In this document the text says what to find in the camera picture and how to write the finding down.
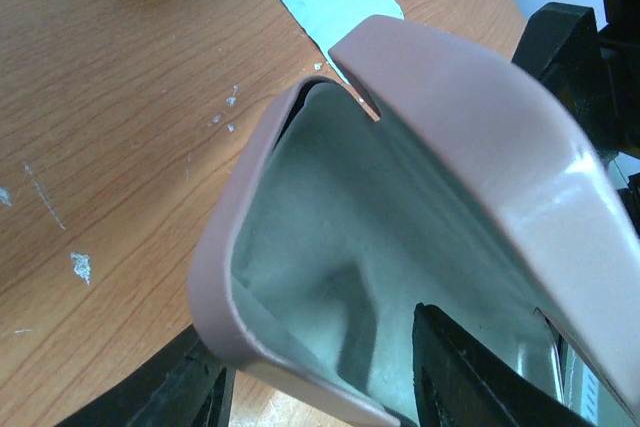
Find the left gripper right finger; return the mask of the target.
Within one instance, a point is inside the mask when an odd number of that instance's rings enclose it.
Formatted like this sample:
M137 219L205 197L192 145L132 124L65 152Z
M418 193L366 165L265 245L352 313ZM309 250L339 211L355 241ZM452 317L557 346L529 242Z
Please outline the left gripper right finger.
M549 394L435 305L414 311L414 391L422 426L613 426L613 401L575 348L551 330Z

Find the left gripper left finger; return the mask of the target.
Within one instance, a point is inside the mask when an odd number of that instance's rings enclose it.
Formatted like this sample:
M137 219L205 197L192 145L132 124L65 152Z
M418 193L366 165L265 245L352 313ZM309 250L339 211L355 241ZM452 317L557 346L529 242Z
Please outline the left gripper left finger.
M61 426L227 426L235 370L185 329Z

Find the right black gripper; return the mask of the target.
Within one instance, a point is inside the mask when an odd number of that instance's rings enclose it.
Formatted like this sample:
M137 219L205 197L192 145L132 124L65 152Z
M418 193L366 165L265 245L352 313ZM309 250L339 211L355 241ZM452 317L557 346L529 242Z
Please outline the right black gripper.
M639 156L639 0L549 2L529 18L512 62L569 111L601 157Z

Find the pink glasses case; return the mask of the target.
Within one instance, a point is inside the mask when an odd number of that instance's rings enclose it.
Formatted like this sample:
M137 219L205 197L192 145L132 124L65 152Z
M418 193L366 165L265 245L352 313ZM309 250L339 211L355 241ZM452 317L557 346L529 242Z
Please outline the pink glasses case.
M586 134L465 39L374 15L265 110L196 247L220 360L344 422L417 417L412 326L440 307L561 399L562 335L639 415L639 239Z

